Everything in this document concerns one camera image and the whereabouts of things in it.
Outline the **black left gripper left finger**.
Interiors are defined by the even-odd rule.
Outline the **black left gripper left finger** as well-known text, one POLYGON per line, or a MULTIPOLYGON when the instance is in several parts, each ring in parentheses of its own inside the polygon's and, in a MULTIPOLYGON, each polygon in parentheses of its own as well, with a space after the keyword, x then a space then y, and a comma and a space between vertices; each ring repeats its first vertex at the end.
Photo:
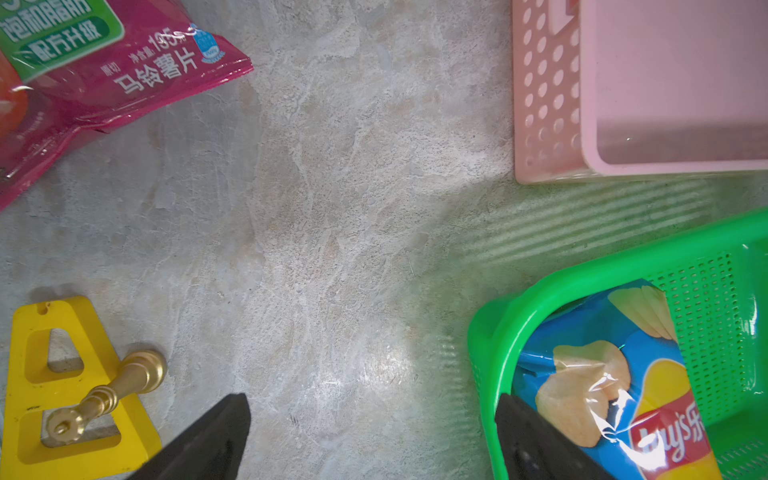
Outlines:
POLYGON ((250 426, 247 396, 229 394, 134 472, 130 480, 235 479, 250 426))

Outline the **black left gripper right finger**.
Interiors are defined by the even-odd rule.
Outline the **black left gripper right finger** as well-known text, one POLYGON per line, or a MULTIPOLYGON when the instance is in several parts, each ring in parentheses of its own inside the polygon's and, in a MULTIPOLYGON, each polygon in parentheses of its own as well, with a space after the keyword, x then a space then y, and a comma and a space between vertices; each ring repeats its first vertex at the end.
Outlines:
POLYGON ((613 479, 517 396, 501 395, 495 421, 510 479, 613 479))

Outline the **dark blue chips bag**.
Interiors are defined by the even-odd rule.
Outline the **dark blue chips bag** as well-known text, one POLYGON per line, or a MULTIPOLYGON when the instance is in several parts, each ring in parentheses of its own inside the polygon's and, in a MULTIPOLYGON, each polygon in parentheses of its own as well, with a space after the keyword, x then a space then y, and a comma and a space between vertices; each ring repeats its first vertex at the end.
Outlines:
POLYGON ((616 479, 719 479, 665 294, 646 280, 536 328, 512 391, 616 479))

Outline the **green plastic basket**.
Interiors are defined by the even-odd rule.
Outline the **green plastic basket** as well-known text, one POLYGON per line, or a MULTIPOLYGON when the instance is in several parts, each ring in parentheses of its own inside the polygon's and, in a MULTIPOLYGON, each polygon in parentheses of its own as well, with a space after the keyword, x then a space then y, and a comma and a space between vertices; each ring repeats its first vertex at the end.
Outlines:
POLYGON ((468 347, 496 478, 510 479, 497 405, 502 394, 517 396, 516 365, 531 335, 561 308, 636 280, 665 294, 719 479, 766 477, 767 213, 759 209, 560 270, 476 313, 468 347))

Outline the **pink plastic basket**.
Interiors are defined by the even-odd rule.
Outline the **pink plastic basket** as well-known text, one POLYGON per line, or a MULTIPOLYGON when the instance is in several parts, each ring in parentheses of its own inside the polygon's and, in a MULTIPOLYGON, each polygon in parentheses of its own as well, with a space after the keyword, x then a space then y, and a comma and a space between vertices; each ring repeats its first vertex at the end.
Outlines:
POLYGON ((524 184, 767 167, 763 1, 515 1, 524 184))

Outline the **magenta chips bag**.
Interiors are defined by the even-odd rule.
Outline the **magenta chips bag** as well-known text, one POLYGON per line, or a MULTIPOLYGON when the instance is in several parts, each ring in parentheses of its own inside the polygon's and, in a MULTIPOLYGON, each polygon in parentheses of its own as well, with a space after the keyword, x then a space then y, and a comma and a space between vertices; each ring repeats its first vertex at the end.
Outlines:
POLYGON ((252 69, 179 1, 2 2, 1 206, 64 154, 252 69))

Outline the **brass knob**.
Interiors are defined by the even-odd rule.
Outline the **brass knob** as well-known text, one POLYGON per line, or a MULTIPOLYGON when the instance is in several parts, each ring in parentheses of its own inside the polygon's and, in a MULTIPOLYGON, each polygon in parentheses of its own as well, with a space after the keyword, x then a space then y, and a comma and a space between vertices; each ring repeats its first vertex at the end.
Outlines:
POLYGON ((48 417, 46 431, 49 437, 64 444, 78 441, 89 423, 111 414, 129 395, 156 390, 166 373, 167 362, 159 351, 139 350, 128 354, 109 384, 94 387, 76 406, 55 410, 48 417))

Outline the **yellow plastic triangle frame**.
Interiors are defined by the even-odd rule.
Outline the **yellow plastic triangle frame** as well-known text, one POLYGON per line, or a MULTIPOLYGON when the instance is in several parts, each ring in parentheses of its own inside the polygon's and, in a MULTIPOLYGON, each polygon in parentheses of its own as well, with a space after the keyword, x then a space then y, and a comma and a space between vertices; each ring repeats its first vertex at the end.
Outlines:
POLYGON ((13 317, 5 401, 1 476, 4 479, 101 479, 140 469, 162 449, 160 436, 137 394, 110 411, 117 434, 48 447, 44 415, 80 403, 95 387, 117 379, 122 361, 85 297, 19 308, 13 317), (80 369, 49 366, 52 330, 71 338, 80 369))

